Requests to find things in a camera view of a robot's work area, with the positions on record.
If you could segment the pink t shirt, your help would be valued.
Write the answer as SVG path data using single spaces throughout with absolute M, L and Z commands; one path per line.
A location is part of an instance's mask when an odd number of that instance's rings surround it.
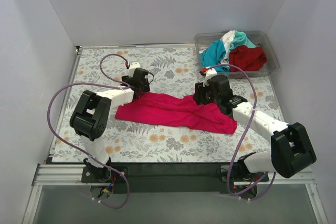
M 197 105 L 191 95 L 179 99 L 168 94 L 148 92 L 138 100 L 118 107 L 115 118 L 219 134 L 234 134 L 237 129 L 237 122 L 222 114 L 216 104 Z

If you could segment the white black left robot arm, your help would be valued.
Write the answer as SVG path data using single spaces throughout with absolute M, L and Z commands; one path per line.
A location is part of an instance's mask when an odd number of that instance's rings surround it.
M 84 91 L 70 118 L 70 126 L 80 136 L 85 151 L 89 153 L 84 164 L 89 173 L 100 182 L 108 181 L 112 175 L 111 168 L 107 166 L 111 164 L 111 159 L 102 140 L 110 110 L 132 103 L 149 92 L 148 75 L 151 75 L 148 70 L 130 67 L 129 74 L 122 77 L 123 83 L 130 86 L 129 89 L 119 86 L 117 89 L 97 93 Z

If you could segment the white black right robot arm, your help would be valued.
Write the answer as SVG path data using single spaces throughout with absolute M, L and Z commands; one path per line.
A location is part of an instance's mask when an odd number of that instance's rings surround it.
M 316 154 L 306 128 L 289 124 L 255 110 L 242 96 L 235 95 L 226 76 L 219 74 L 195 84 L 193 99 L 198 105 L 215 103 L 222 114 L 248 126 L 270 143 L 270 152 L 250 153 L 233 164 L 242 180 L 257 173 L 276 172 L 284 178 L 314 164 Z

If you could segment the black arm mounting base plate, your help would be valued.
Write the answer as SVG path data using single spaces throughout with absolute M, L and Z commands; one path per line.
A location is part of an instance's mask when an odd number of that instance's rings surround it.
M 219 192 L 228 194 L 226 175 L 229 162 L 224 163 L 112 163 L 112 168 L 123 172 L 130 185 L 131 193 L 181 193 L 181 192 Z M 94 186 L 111 183 L 116 178 L 114 193 L 127 192 L 123 178 L 105 170 L 105 179 L 97 179 L 92 169 L 85 166 L 81 182 Z M 261 178 L 265 173 L 249 174 L 234 163 L 230 174 L 229 187 L 239 192 L 242 185 L 234 189 L 234 183 L 249 184 Z

